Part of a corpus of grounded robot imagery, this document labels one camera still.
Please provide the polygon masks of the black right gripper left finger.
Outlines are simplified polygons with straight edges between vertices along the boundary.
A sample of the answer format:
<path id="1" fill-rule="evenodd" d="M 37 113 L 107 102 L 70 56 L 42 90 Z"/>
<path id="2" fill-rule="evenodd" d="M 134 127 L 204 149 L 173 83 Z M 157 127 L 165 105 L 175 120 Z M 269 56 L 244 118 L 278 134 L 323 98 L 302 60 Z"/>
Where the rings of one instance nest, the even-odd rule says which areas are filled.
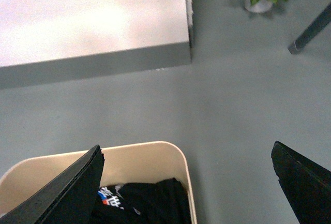
<path id="1" fill-rule="evenodd" d="M 16 164 L 1 178 L 1 223 L 88 223 L 103 167 L 99 145 Z"/>

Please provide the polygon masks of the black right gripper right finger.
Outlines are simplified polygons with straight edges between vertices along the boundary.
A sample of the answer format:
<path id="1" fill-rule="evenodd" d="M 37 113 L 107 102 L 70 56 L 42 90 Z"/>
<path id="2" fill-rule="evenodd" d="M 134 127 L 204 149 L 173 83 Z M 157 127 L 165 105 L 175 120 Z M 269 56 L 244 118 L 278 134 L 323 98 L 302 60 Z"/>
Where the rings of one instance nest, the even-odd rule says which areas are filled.
<path id="1" fill-rule="evenodd" d="M 274 171 L 299 223 L 330 223 L 330 171 L 275 141 Z"/>

